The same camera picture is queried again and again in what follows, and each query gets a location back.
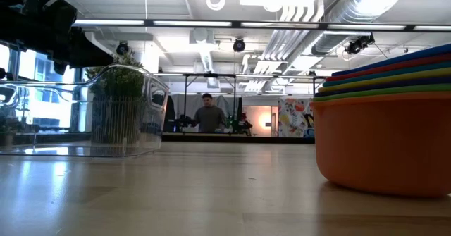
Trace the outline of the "orange measuring cup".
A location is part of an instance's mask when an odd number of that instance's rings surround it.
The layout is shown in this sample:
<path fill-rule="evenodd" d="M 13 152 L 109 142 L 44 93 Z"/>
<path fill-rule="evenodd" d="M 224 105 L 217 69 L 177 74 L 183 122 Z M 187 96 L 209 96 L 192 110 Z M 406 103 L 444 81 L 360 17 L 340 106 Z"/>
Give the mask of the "orange measuring cup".
<path fill-rule="evenodd" d="M 313 101 L 316 162 L 348 188 L 413 197 L 451 194 L 451 92 Z"/>

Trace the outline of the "black table frame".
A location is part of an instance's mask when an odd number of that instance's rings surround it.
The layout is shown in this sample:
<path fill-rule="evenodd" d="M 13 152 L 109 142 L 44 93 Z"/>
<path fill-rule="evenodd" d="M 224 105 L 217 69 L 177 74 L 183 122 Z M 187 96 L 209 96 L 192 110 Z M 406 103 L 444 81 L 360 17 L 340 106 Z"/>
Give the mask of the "black table frame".
<path fill-rule="evenodd" d="M 13 145 L 36 143 L 63 143 L 90 141 L 90 133 L 25 133 L 10 136 Z M 313 137 L 250 137 L 238 134 L 201 134 L 193 132 L 164 132 L 162 142 L 222 142 L 222 143 L 257 143 L 257 144 L 315 144 Z"/>

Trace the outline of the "clear plastic basket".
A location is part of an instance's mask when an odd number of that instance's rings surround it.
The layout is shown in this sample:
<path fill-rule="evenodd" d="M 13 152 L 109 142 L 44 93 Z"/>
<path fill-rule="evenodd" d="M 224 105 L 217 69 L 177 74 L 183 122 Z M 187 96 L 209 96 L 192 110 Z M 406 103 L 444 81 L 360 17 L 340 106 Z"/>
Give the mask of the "clear plastic basket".
<path fill-rule="evenodd" d="M 0 81 L 0 154 L 124 157 L 161 146 L 168 86 L 112 65 L 85 82 Z"/>

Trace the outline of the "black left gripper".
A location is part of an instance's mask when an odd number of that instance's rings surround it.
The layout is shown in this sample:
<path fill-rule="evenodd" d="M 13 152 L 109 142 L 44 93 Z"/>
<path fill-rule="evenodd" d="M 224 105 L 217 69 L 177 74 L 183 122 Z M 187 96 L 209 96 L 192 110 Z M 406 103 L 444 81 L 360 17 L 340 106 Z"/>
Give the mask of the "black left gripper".
<path fill-rule="evenodd" d="M 64 51 L 69 48 L 70 67 L 107 66 L 111 51 L 94 32 L 72 27 L 76 9 L 65 0 L 0 0 L 0 41 L 19 42 L 37 51 Z M 54 61 L 54 72 L 63 75 L 67 63 Z"/>

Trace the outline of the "teal measuring cup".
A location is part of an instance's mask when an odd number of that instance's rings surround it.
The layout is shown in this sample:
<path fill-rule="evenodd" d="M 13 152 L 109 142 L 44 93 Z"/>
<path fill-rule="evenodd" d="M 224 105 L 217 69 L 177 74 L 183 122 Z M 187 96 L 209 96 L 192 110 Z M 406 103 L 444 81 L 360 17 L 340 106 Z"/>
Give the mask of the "teal measuring cup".
<path fill-rule="evenodd" d="M 342 85 L 350 82 L 358 82 L 363 80 L 371 80 L 376 79 L 380 77 L 387 77 L 392 75 L 401 75 L 406 73 L 415 73 L 415 72 L 421 72 L 425 70 L 435 70 L 440 68 L 450 68 L 451 67 L 451 61 L 448 62 L 441 62 L 441 63 L 434 63 L 429 65 L 423 65 L 423 66 L 414 66 L 410 68 L 403 68 L 403 69 L 397 69 L 397 70 L 390 70 L 382 73 L 374 73 L 370 75 L 362 75 L 358 77 L 352 77 L 344 80 L 337 80 L 337 81 L 330 81 L 330 82 L 324 82 L 324 87 L 332 87 L 336 85 Z"/>

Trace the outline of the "pink measuring cup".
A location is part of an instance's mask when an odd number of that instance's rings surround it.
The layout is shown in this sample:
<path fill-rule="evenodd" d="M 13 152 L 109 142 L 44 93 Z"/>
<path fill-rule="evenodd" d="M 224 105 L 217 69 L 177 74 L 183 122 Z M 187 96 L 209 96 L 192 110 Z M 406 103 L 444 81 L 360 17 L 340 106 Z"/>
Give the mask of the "pink measuring cup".
<path fill-rule="evenodd" d="M 425 57 L 425 58 L 412 59 L 409 61 L 403 61 L 403 62 L 399 62 L 399 63 L 392 63 L 390 65 L 370 68 L 368 70 L 359 70 L 355 73 L 349 73 L 349 74 L 345 74 L 345 75 L 331 76 L 331 77 L 326 78 L 326 82 L 341 81 L 341 80 L 346 80 L 346 79 L 350 79 L 350 78 L 354 78 L 354 77 L 360 77 L 360 76 L 364 76 L 364 75 L 383 73 L 383 72 L 388 72 L 391 70 L 399 70 L 399 69 L 403 69 L 403 68 L 411 68 L 411 67 L 423 66 L 423 65 L 434 64 L 434 63 L 441 63 L 441 62 L 446 62 L 446 61 L 451 61 L 451 53 L 437 55 L 437 56 L 429 56 L 429 57 Z"/>

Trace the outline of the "silver ventilation duct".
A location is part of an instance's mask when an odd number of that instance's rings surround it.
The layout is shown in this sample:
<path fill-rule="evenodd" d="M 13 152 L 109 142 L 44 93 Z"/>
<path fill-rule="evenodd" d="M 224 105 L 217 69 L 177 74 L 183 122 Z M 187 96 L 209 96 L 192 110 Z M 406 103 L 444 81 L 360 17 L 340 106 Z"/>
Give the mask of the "silver ventilation duct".
<path fill-rule="evenodd" d="M 390 10 L 399 0 L 339 0 L 324 16 L 326 23 L 372 23 Z M 312 33 L 315 44 L 311 44 L 313 55 L 326 55 L 342 44 L 349 35 Z"/>

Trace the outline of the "green measuring cup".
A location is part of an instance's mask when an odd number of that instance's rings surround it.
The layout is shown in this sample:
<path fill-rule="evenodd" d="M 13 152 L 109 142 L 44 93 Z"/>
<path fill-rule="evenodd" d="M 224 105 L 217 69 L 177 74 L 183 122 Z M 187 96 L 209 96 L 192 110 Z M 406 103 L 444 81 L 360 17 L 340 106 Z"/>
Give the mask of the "green measuring cup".
<path fill-rule="evenodd" d="M 365 90 L 361 92 L 348 92 L 342 94 L 329 95 L 325 97 L 314 97 L 313 101 L 328 101 L 334 99 L 367 97 L 383 94 L 400 94 L 411 92 L 451 92 L 451 84 L 414 85 L 406 87 L 392 87 L 392 88 Z"/>

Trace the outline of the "blue measuring cup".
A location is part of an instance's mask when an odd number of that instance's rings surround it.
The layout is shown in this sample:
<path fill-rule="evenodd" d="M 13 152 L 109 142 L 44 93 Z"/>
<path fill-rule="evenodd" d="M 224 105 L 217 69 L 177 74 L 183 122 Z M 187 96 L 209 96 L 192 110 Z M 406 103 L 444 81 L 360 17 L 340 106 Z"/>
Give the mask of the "blue measuring cup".
<path fill-rule="evenodd" d="M 395 58 L 389 58 L 384 61 L 372 63 L 367 66 L 362 66 L 359 68 L 334 72 L 331 74 L 331 76 L 337 77 L 337 76 L 356 73 L 356 72 L 363 71 L 363 70 L 369 70 L 369 69 L 376 68 L 376 67 L 386 66 L 386 65 L 393 64 L 393 63 L 400 63 L 400 62 L 404 62 L 404 61 L 414 60 L 414 59 L 418 59 L 418 58 L 425 58 L 425 57 L 429 57 L 429 56 L 436 56 L 436 55 L 441 55 L 441 54 L 446 54 L 446 53 L 451 53 L 451 44 L 436 46 L 433 48 L 416 51 L 414 53 L 397 56 Z"/>

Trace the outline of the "black metal frame stand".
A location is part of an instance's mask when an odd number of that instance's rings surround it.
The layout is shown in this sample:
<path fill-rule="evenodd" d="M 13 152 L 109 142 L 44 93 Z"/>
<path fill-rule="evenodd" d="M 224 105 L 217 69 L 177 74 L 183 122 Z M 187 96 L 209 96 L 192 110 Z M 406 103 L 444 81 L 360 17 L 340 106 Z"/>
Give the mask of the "black metal frame stand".
<path fill-rule="evenodd" d="M 232 95 L 233 96 L 233 113 L 232 113 L 232 121 L 236 120 L 236 114 L 237 109 L 235 106 L 236 98 L 237 98 L 237 75 L 236 74 L 227 74 L 227 73 L 213 73 L 213 72 L 207 72 L 207 73 L 183 73 L 182 76 L 185 77 L 185 83 L 184 83 L 184 92 L 183 92 L 183 115 L 187 116 L 186 110 L 187 110 L 187 88 L 199 77 L 206 78 L 207 80 L 209 78 L 214 78 L 216 80 L 218 79 L 224 79 L 226 82 L 229 83 L 232 92 L 213 92 L 211 95 Z"/>
<path fill-rule="evenodd" d="M 312 78 L 312 88 L 313 88 L 313 97 L 316 96 L 318 88 L 326 81 L 326 77 L 324 76 L 313 76 Z"/>

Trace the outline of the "yellow measuring cup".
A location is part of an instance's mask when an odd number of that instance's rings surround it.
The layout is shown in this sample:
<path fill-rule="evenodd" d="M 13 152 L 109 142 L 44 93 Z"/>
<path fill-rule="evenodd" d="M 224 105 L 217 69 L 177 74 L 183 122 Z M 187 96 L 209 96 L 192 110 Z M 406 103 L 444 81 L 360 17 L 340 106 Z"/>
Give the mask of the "yellow measuring cup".
<path fill-rule="evenodd" d="M 378 77 L 375 79 L 362 80 L 362 81 L 356 81 L 356 82 L 348 82 L 345 84 L 334 85 L 334 86 L 330 86 L 330 87 L 327 87 L 326 84 L 323 84 L 323 87 L 319 88 L 319 92 L 332 92 L 332 91 L 338 91 L 340 89 L 363 87 L 363 86 L 368 86 L 368 85 L 380 85 L 383 83 L 394 82 L 394 81 L 413 80 L 413 79 L 423 78 L 423 77 L 438 77 L 438 76 L 443 76 L 443 75 L 451 75 L 451 67 L 434 69 L 434 70 L 424 70 L 424 71 L 415 72 L 415 73 L 406 73 L 406 74 L 392 75 L 392 76 L 387 76 L 387 77 Z"/>

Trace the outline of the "purple measuring cup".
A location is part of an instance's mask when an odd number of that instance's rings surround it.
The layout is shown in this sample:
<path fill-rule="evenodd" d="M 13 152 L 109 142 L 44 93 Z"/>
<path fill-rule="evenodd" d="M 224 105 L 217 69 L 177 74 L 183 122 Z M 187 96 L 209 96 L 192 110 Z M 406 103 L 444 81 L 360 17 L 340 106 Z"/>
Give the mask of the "purple measuring cup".
<path fill-rule="evenodd" d="M 366 90 L 374 90 L 374 89 L 385 89 L 385 88 L 393 88 L 393 87 L 406 87 L 406 86 L 414 86 L 414 85 L 434 85 L 434 84 L 451 84 L 451 75 L 447 76 L 438 76 L 438 77 L 423 77 L 411 80 L 399 80 L 392 81 L 377 85 L 364 85 L 360 87 L 351 87 L 351 88 L 342 88 L 333 91 L 327 92 L 317 92 L 315 97 L 326 97 L 336 94 L 350 93 L 350 92 L 362 92 Z"/>

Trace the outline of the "green plant in striped pot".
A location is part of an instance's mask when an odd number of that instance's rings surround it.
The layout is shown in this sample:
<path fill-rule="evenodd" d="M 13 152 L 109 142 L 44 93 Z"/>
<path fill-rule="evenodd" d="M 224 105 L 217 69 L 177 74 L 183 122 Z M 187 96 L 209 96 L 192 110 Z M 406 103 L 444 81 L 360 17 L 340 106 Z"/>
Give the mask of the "green plant in striped pot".
<path fill-rule="evenodd" d="M 144 76 L 143 65 L 128 52 L 115 56 L 111 66 L 94 67 L 87 76 L 94 81 L 92 98 L 92 142 L 132 144 L 137 141 Z"/>

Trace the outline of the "person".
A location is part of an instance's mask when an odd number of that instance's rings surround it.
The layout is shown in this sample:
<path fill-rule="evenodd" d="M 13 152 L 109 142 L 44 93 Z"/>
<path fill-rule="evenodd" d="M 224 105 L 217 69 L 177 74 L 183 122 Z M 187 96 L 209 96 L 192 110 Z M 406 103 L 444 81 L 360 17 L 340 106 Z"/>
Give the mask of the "person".
<path fill-rule="evenodd" d="M 213 97 L 206 93 L 202 95 L 204 105 L 194 114 L 194 122 L 199 126 L 201 133 L 221 132 L 226 127 L 226 117 L 223 110 L 213 103 Z"/>

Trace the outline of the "black ceiling spotlight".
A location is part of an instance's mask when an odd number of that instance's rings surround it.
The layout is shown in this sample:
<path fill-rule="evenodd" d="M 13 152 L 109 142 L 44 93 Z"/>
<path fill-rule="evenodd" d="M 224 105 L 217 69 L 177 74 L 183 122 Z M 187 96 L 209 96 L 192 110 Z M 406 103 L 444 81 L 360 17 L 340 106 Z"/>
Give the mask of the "black ceiling spotlight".
<path fill-rule="evenodd" d="M 375 39 L 372 33 L 370 35 L 359 36 L 349 41 L 349 44 L 345 47 L 345 52 L 349 55 L 359 54 L 374 42 Z"/>

